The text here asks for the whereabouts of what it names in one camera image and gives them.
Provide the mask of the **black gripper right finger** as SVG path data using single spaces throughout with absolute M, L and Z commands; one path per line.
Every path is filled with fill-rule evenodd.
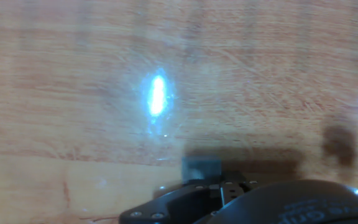
M 234 199 L 258 187 L 256 180 L 235 182 L 227 180 L 222 183 L 222 204 L 228 204 Z

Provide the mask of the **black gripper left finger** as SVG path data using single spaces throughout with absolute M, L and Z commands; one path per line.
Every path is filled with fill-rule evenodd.
M 181 163 L 181 174 L 181 187 L 122 212 L 119 216 L 119 223 L 196 223 L 221 208 L 220 159 L 184 157 Z

